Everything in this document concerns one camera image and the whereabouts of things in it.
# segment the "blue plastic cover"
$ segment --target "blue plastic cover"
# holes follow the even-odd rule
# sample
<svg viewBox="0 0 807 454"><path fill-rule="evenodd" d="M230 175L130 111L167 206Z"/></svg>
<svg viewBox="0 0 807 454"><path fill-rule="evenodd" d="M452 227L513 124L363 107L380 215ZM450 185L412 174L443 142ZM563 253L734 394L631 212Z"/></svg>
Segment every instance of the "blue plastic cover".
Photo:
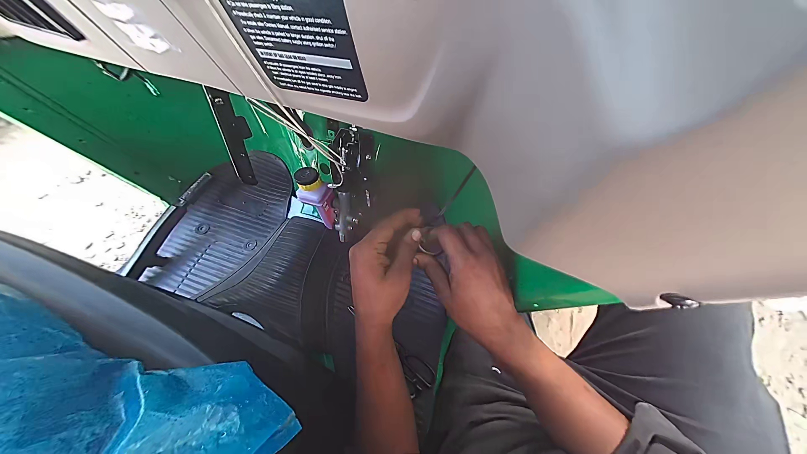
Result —
<svg viewBox="0 0 807 454"><path fill-rule="evenodd" d="M246 362L144 372L0 284L0 452L274 453L299 431Z"/></svg>

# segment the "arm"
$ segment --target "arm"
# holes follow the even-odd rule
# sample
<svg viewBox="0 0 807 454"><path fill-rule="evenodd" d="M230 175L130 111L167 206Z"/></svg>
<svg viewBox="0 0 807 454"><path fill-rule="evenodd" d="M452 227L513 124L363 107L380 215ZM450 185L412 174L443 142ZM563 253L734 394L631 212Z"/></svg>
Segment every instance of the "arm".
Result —
<svg viewBox="0 0 807 454"><path fill-rule="evenodd" d="M392 338L392 320L409 293L420 240L420 231L408 229L419 223L418 210L397 212L350 248L358 438L368 454L419 451L412 400ZM388 247L394 238L400 238L397 247Z"/></svg>
<svg viewBox="0 0 807 454"><path fill-rule="evenodd" d="M571 454L609 454L628 420L565 361L558 358L516 312L504 270L483 227L436 229L451 273L418 254L449 315L511 373L552 440Z"/></svg>

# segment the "dark gray pants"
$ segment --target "dark gray pants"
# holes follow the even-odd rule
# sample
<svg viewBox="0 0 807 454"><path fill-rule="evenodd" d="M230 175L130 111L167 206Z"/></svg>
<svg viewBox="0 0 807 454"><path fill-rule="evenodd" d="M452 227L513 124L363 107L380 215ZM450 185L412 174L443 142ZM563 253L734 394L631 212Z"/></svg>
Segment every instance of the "dark gray pants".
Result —
<svg viewBox="0 0 807 454"><path fill-rule="evenodd" d="M638 402L650 403L709 454L786 453L779 406L751 362L752 335L750 304L649 312L600 306L567 362L627 418ZM512 378L493 366L458 330L426 452L561 452Z"/></svg>

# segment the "person's left hand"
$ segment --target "person's left hand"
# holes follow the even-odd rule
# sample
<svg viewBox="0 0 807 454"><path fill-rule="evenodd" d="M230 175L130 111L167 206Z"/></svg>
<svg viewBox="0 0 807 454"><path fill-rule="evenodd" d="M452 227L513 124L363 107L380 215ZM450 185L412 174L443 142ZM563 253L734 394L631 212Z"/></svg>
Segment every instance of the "person's left hand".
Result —
<svg viewBox="0 0 807 454"><path fill-rule="evenodd" d="M414 228L422 222L420 210L401 210L350 248L350 283L357 322L392 326L409 294L421 235ZM398 239L397 245L391 245L394 239Z"/></svg>

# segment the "air vent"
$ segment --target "air vent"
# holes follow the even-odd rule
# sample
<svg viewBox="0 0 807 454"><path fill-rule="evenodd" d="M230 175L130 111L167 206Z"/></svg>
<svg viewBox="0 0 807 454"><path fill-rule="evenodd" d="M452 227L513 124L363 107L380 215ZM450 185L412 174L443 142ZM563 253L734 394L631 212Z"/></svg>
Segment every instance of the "air vent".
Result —
<svg viewBox="0 0 807 454"><path fill-rule="evenodd" d="M76 41L84 35L45 0L0 0L0 16L14 23L56 33Z"/></svg>

